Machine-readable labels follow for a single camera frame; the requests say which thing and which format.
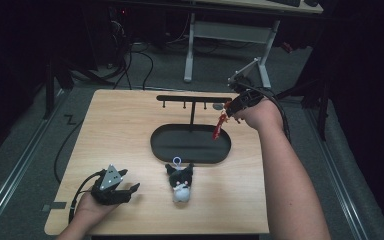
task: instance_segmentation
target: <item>red object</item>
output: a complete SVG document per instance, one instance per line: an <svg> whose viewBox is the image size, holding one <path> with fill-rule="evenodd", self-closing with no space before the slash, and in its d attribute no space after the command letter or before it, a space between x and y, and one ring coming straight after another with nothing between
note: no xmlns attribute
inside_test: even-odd
<svg viewBox="0 0 384 240"><path fill-rule="evenodd" d="M294 49L289 45L288 43L283 42L281 47L283 50L285 50L287 53L291 53Z"/></svg>
<svg viewBox="0 0 384 240"><path fill-rule="evenodd" d="M213 132L213 140L216 140L220 136L220 130L221 130L221 125L223 125L224 122L227 122L229 118L227 118L226 113L222 113L219 117L219 122L217 123L216 128L214 129Z"/></svg>

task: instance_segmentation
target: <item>wooden table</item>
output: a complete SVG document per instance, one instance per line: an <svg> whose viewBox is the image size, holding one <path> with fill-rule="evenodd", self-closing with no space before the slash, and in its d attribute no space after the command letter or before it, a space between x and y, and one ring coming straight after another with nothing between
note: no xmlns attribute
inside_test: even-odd
<svg viewBox="0 0 384 240"><path fill-rule="evenodd" d="M109 164L129 170L120 189L141 185L129 203L90 232L93 235L268 233L259 139L245 123L231 119L223 125L232 140L227 158L218 164L196 164L190 201L172 201L165 162L153 155L150 137L161 125L188 124L191 106L184 109L182 102L166 102L163 108L157 95L236 97L234 93L96 91L55 197L55 202L67 205L51 210L47 234L58 235L67 226L70 203L80 184ZM196 124L215 125L219 116L212 104L207 103L206 110L203 103L196 104Z"/></svg>

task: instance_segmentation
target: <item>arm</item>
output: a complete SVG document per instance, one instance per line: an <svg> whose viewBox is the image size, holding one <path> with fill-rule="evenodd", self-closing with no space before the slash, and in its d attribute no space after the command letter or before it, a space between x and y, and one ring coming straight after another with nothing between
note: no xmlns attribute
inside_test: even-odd
<svg viewBox="0 0 384 240"><path fill-rule="evenodd" d="M330 239L313 184L283 133L277 107L267 99L234 115L261 141L267 217L274 239Z"/></svg>
<svg viewBox="0 0 384 240"><path fill-rule="evenodd" d="M79 201L71 223L61 232L57 240L83 239L89 230L102 221L110 212L116 209L116 205L101 205L96 202L90 192L85 192Z"/></svg>

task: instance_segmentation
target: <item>black cable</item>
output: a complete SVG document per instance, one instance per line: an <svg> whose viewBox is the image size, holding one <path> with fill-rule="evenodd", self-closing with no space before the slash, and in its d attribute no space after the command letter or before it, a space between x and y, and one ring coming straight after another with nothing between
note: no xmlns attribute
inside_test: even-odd
<svg viewBox="0 0 384 240"><path fill-rule="evenodd" d="M260 88L266 92L271 93L273 95L273 98L276 99L276 101L279 101L279 99L277 98L277 95L273 92L273 90L271 90L270 88L266 88L266 87L260 87Z"/></svg>
<svg viewBox="0 0 384 240"><path fill-rule="evenodd" d="M120 74L121 72L123 71L123 66L120 65L114 72L112 73L109 73L108 75L105 75L105 76L102 76L100 77L102 80L108 80L110 78L113 78L115 76L117 76L118 74ZM79 76L77 74L75 74L74 72L70 71L70 75L79 80L79 81L83 81L83 82L86 82L86 81L91 81L91 78L88 78L88 77L82 77L82 76Z"/></svg>
<svg viewBox="0 0 384 240"><path fill-rule="evenodd" d="M83 181L83 183L80 185L79 189L77 189L77 192L76 194L74 195L74 198L73 198L73 201L71 201L71 206L70 206L70 213L68 215L68 223L70 223L73 218L74 218L74 210L76 209L76 204L77 204L77 197L79 196L80 193L82 193L82 189L83 187L85 186L85 184L92 178L96 177L96 176L102 176L103 174L105 174L106 170L103 169L99 172L96 172L92 175L90 175L88 178L86 178L86 180Z"/></svg>
<svg viewBox="0 0 384 240"><path fill-rule="evenodd" d="M177 43L177 42L181 42L181 41L184 41L184 40L189 39L188 37L184 37L184 35L185 35L185 33L186 33L186 30L188 29L188 26L190 25L190 24L189 24L190 18L191 18L191 14L189 13L189 14L188 14L188 17L187 17L187 19L186 19L186 22L185 22L185 26L183 27L183 31L182 31L182 33L180 33L179 37L177 37L175 40L166 42L166 43L165 43L165 46L170 47L170 44Z"/></svg>
<svg viewBox="0 0 384 240"><path fill-rule="evenodd" d="M142 42L142 43L139 43L139 44L145 44L145 47L143 49L140 49L140 50L135 50L134 52L145 52L146 50L149 49L149 43L147 42Z"/></svg>
<svg viewBox="0 0 384 240"><path fill-rule="evenodd" d="M68 69L72 69L72 70L74 69L74 70L78 71L79 73L81 73L82 75L88 77L90 80L92 80L94 82L100 83L102 85L112 85L113 84L112 82L109 82L105 79L102 79L101 77L97 76L96 74L90 72L87 69L84 69L83 67L71 62L68 59L60 58L59 60L61 63L63 63L65 66L67 66Z"/></svg>
<svg viewBox="0 0 384 240"><path fill-rule="evenodd" d="M248 47L250 45L255 45L256 43L247 42L247 43L244 43L241 46L235 46L235 45L231 45L231 44L227 44L227 43L223 43L223 42L219 41L218 44L220 44L221 46L230 47L230 48L234 48L234 49L242 49L242 48L246 48L246 47Z"/></svg>
<svg viewBox="0 0 384 240"><path fill-rule="evenodd" d="M201 42L203 42L203 43L212 43L212 41L209 41L209 40L205 41L205 40L202 40L202 39L201 39ZM215 45L215 47L214 47L213 49L207 51L207 52L199 51L196 47L194 47L193 49L194 49L194 51L197 52L197 53L201 53L201 54L210 54L210 53L216 51L216 50L219 48L219 46L220 46L218 41L216 41L216 43L214 43L214 45Z"/></svg>
<svg viewBox="0 0 384 240"><path fill-rule="evenodd" d="M71 132L68 134L68 136L65 138L64 142L62 143L60 149L58 150L58 153L57 153L57 156L55 157L54 159L54 176L55 176L55 179L57 180L58 184L61 183L61 180L60 178L58 177L58 173L57 173L57 162L58 162L58 158L62 152L62 149L64 148L65 144L67 143L68 139L71 137L71 135L73 135L74 131L76 131L76 129L82 125L84 120L81 120L72 130Z"/></svg>
<svg viewBox="0 0 384 240"><path fill-rule="evenodd" d="M180 39L180 40L177 40L176 42L171 42L171 43L166 43L166 47L170 48L170 49L174 49L174 50L183 50L183 49L186 49L188 48L188 43L186 44L183 44L182 47L173 47L172 45L174 44L179 44L179 43L182 43L183 41L185 40L188 40L188 38L184 38L184 39Z"/></svg>
<svg viewBox="0 0 384 240"><path fill-rule="evenodd" d="M132 52L132 53L141 54L141 55L147 57L151 61L151 69L149 69L148 74L146 75L145 79L142 82L142 90L145 91L145 88L146 88L145 83L148 80L149 75L151 75L152 70L154 69L154 61L152 60L152 58L149 55L147 55L145 53L142 53L142 52Z"/></svg>
<svg viewBox="0 0 384 240"><path fill-rule="evenodd" d="M283 107L279 104L279 102L277 101L276 99L276 95L273 94L273 92L271 90L269 90L273 96L270 96L270 95L267 95L265 92L261 91L260 89L258 88L255 88L255 87L252 87L252 86L249 86L247 84L244 84L244 83L241 83L241 82L236 82L238 85L241 85L242 87L244 88L247 88L247 89L251 89L251 90L254 90L254 91L257 91L259 93L261 93L264 97L268 98L271 102L273 102L277 109L279 110L280 112L280 115L282 117L282 121L283 121L283 132L285 133L285 136L286 138L288 139L289 142L291 142L291 134L290 134L290 130L289 130L289 124L288 124L288 119L286 117L286 114L285 114L285 111L283 110Z"/></svg>
<svg viewBox="0 0 384 240"><path fill-rule="evenodd" d="M118 78L118 80L114 83L114 87L113 87L113 90L117 88L118 84L120 83L121 79L124 77L124 75L127 75L127 72L129 71L130 69L130 66L132 65L132 47L133 46L130 46L129 48L129 64L125 67L124 69L124 73ZM132 90L132 84L130 83L130 79L129 77L127 77L127 83L129 84L129 88L130 90Z"/></svg>

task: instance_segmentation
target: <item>desk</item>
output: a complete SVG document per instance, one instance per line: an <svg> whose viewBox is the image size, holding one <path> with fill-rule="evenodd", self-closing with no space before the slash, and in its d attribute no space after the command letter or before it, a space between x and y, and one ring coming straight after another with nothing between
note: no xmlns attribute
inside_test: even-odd
<svg viewBox="0 0 384 240"><path fill-rule="evenodd" d="M320 5L317 5L316 7L310 7L303 1L301 2L299 7L291 7L284 4L270 2L267 0L195 0L193 1L193 4L196 4L196 2L297 13L320 14L323 12L323 8ZM239 26L214 22L209 23L205 21L195 21L195 14L192 13L189 27L189 48L186 57L184 81L192 81L194 38L202 37L265 44L264 50L262 51L260 57L258 57L258 69L260 72L260 77L263 86L266 88L270 88L271 84L265 64L269 56L270 49L273 45L274 38L276 37L279 24L280 20L275 20L271 28L265 28L244 25Z"/></svg>
<svg viewBox="0 0 384 240"><path fill-rule="evenodd" d="M237 124L232 119L223 125L232 140L227 158L214 165L196 164L190 201L172 201L165 162L153 155L150 137L161 125L189 123L191 104L184 109L183 102L166 102L163 108L156 100L158 95L236 96L96 91L55 197L55 202L67 202L67 206L51 210L45 226L47 234L57 235L67 226L69 205L77 188L109 164L117 170L129 170L119 188L138 182L141 185L129 203L122 204L91 231L93 235L268 233L260 143L256 131L245 123ZM220 111L212 104L207 103L206 110L203 103L196 104L196 124L215 125L219 116Z"/></svg>

